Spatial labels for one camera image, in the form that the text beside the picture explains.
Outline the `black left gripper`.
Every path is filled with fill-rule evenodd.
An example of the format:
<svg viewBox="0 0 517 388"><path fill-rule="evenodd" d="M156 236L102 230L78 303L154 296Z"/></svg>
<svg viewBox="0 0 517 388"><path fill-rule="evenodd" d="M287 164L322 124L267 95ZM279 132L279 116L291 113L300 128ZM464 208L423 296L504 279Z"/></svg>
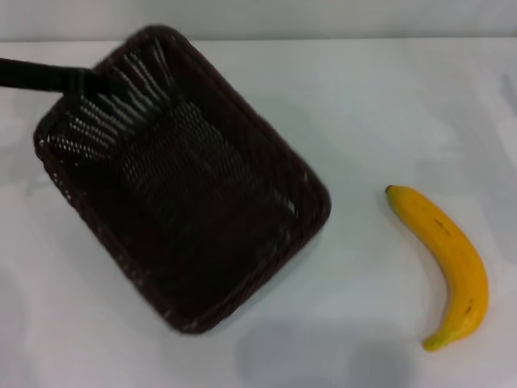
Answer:
<svg viewBox="0 0 517 388"><path fill-rule="evenodd" d="M106 74L84 68L65 69L27 61L1 59L1 87L70 95L116 95L121 84Z"/></svg>

